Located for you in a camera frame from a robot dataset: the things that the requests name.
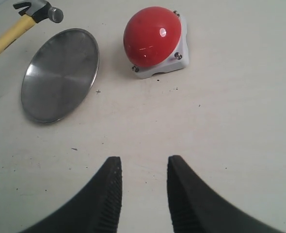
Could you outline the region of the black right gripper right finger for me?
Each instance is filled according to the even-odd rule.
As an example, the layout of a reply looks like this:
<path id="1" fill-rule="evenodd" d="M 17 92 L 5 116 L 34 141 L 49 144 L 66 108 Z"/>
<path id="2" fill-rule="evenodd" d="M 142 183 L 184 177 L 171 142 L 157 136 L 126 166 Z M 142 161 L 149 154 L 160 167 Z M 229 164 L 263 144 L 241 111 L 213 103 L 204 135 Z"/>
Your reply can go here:
<path id="1" fill-rule="evenodd" d="M 175 233 L 277 233 L 210 188 L 180 155 L 168 158 L 167 197 Z"/>

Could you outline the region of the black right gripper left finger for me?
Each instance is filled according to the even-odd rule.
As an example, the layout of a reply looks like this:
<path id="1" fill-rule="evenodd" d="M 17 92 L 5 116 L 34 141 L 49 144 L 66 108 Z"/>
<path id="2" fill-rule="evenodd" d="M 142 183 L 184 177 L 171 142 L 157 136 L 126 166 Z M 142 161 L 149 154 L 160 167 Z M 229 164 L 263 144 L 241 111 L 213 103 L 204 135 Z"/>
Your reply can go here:
<path id="1" fill-rule="evenodd" d="M 121 159 L 113 156 L 71 200 L 25 232 L 115 233 L 121 207 Z"/>

